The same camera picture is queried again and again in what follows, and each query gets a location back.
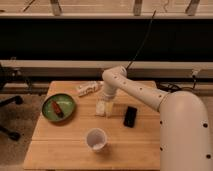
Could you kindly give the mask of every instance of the paper cup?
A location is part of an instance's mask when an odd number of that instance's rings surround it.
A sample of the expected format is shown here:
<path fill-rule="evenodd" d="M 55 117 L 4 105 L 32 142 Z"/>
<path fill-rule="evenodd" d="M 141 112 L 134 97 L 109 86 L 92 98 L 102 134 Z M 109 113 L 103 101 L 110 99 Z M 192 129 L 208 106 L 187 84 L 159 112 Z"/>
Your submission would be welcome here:
<path fill-rule="evenodd" d="M 93 128 L 87 133 L 86 143 L 94 152 L 100 152 L 107 144 L 106 133 L 100 128 Z"/>

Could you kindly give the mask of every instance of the gray carpet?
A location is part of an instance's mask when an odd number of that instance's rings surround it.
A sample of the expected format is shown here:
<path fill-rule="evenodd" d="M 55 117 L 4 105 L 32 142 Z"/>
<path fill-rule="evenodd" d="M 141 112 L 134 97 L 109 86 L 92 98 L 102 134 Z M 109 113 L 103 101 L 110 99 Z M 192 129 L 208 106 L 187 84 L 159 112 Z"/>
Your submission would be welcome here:
<path fill-rule="evenodd" d="M 0 100 L 12 95 L 0 95 Z M 18 131 L 22 137 L 18 142 L 11 141 L 0 133 L 0 171 L 23 171 L 22 164 L 33 134 L 45 95 L 21 95 L 22 105 L 9 104 L 0 108 L 0 124 Z M 213 137 L 213 97 L 201 97 L 207 106 Z"/>

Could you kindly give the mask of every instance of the office chair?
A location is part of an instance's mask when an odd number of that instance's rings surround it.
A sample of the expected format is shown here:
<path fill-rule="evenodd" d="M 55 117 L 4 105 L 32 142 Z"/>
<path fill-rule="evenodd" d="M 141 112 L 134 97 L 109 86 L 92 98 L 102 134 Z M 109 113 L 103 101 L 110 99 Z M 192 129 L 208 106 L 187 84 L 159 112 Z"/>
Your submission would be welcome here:
<path fill-rule="evenodd" d="M 3 67 L 0 64 L 0 90 L 3 89 L 4 85 L 6 84 L 6 76 Z M 0 101 L 0 107 L 5 106 L 9 103 L 15 102 L 17 105 L 23 103 L 23 99 L 20 96 L 14 96 L 12 98 L 6 99 L 4 101 Z M 7 128 L 0 125 L 0 131 L 6 134 L 11 140 L 18 141 L 20 138 L 20 134 L 18 132 L 12 132 Z"/>

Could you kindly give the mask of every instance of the wooden table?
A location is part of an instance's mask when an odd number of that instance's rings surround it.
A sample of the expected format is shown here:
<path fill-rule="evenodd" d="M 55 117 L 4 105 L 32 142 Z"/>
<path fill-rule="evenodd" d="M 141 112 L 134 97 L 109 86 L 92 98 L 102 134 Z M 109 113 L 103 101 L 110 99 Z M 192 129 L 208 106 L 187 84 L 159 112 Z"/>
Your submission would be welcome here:
<path fill-rule="evenodd" d="M 40 115 L 30 143 L 24 169 L 68 170 L 159 170 L 159 114 L 140 101 L 118 90 L 113 115 L 95 116 L 99 92 L 78 97 L 75 87 L 83 82 L 54 81 L 47 97 L 67 93 L 77 103 L 73 117 L 58 124 Z M 154 82 L 143 82 L 155 86 Z M 123 126 L 127 106 L 138 109 L 135 127 Z M 99 127 L 108 136 L 101 153 L 94 153 L 85 143 L 89 129 Z"/>

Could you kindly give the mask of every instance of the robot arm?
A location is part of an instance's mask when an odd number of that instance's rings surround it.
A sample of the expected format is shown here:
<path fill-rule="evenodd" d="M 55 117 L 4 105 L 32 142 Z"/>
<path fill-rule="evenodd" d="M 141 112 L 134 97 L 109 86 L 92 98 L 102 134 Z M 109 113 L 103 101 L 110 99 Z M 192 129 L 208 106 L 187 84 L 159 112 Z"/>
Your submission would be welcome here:
<path fill-rule="evenodd" d="M 124 67 L 104 71 L 103 80 L 106 100 L 120 88 L 160 112 L 161 171 L 213 170 L 207 111 L 197 96 L 139 84 L 126 78 Z"/>

